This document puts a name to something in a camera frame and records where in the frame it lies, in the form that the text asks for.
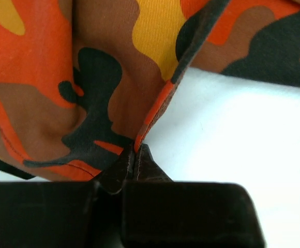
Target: yellow patch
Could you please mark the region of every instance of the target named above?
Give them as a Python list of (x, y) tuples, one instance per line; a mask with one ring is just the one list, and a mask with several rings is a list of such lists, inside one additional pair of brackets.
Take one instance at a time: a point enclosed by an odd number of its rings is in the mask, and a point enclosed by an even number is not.
[(25, 25), (12, 0), (0, 0), (0, 25), (15, 35), (25, 34)]
[(170, 79), (178, 65), (175, 44), (186, 22), (180, 0), (136, 0), (140, 14), (132, 40), (135, 48), (151, 58), (159, 67), (162, 78)]

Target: orange patch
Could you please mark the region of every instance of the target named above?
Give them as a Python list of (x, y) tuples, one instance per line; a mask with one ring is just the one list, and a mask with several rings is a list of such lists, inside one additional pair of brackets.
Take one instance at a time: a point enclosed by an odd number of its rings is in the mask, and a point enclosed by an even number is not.
[(25, 33), (18, 36), (0, 25), (0, 82), (32, 85), (58, 106), (75, 106), (58, 90), (61, 81), (73, 82), (71, 24), (58, 1), (13, 4)]
[(73, 181), (89, 181), (101, 172), (81, 160), (72, 160), (68, 164), (46, 167), (45, 169)]
[(135, 144), (134, 144), (135, 152), (137, 152), (139, 150), (139, 148), (142, 144), (142, 141), (144, 140), (146, 134), (149, 131), (149, 125), (155, 118), (155, 116), (158, 113), (158, 111), (160, 110), (161, 106), (165, 103), (165, 100), (170, 95), (173, 88), (174, 88), (174, 84), (172, 84), (172, 82), (170, 80), (166, 81), (164, 88), (159, 93), (157, 100), (153, 104), (152, 108), (150, 109), (149, 113), (147, 114), (147, 116), (144, 120), (144, 125), (147, 128), (146, 129), (142, 128), (136, 137)]
[(300, 4), (287, 0), (231, 0), (207, 41), (215, 45), (225, 44), (237, 18), (247, 9), (258, 6), (270, 9), (277, 20), (300, 11)]
[(10, 119), (6, 114), (1, 102), (0, 102), (0, 131), (4, 141), (4, 145), (11, 157), (13, 157), (21, 164), (24, 159), (31, 160), (27, 152), (24, 150), (16, 132), (14, 131), (10, 123)]
[(117, 155), (120, 155), (120, 153), (122, 153), (122, 151), (124, 150), (122, 147), (120, 146), (116, 146), (104, 141), (94, 141), (94, 143), (98, 146), (100, 146), (101, 148), (104, 148), (105, 150), (108, 150), (112, 153), (115, 153)]
[(183, 15), (186, 19), (192, 17), (208, 2), (209, 0), (180, 0)]

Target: brown patch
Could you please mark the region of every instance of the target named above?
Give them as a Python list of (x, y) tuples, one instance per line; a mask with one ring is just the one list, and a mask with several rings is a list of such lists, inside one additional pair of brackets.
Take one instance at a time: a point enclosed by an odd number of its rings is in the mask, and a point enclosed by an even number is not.
[(43, 168), (27, 168), (23, 165), (21, 165), (20, 163), (18, 163), (15, 159), (13, 159), (8, 151), (5, 148), (4, 142), (2, 140), (2, 135), (0, 132), (0, 159), (5, 161), (6, 163), (13, 165), (14, 167), (27, 172), (29, 174), (32, 174), (34, 176), (39, 176), (42, 178), (47, 178), (48, 180), (52, 180), (52, 181), (67, 181), (70, 180), (67, 177), (63, 177), (59, 174), (53, 173), (47, 169), (43, 169)]
[(73, 0), (58, 0), (58, 4), (63, 16), (72, 23)]
[(146, 114), (165, 85), (158, 66), (132, 43), (132, 29), (139, 15), (134, 0), (79, 0), (74, 12), (73, 61), (82, 46), (99, 49), (115, 57), (123, 77), (108, 106), (112, 130), (135, 138)]
[(29, 85), (0, 83), (0, 102), (22, 146), (35, 161), (67, 155), (70, 150), (61, 139), (85, 117), (80, 107), (58, 107)]
[(271, 10), (253, 7), (236, 20), (230, 36), (224, 45), (204, 42), (191, 66), (212, 72), (221, 72), (230, 63), (246, 57), (254, 35), (266, 25), (275, 21)]

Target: orange camouflage cloth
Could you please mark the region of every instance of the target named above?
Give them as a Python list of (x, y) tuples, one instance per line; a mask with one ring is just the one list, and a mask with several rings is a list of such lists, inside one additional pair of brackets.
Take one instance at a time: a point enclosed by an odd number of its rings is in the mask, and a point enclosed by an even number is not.
[(300, 87), (300, 0), (0, 0), (0, 159), (89, 180), (189, 66)]

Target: pinched fabric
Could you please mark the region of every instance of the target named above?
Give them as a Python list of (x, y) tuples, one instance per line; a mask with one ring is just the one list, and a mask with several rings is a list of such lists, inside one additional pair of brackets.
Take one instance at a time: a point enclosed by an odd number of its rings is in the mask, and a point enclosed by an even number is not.
[(189, 66), (300, 87), (300, 0), (0, 0), (0, 159), (89, 180)]

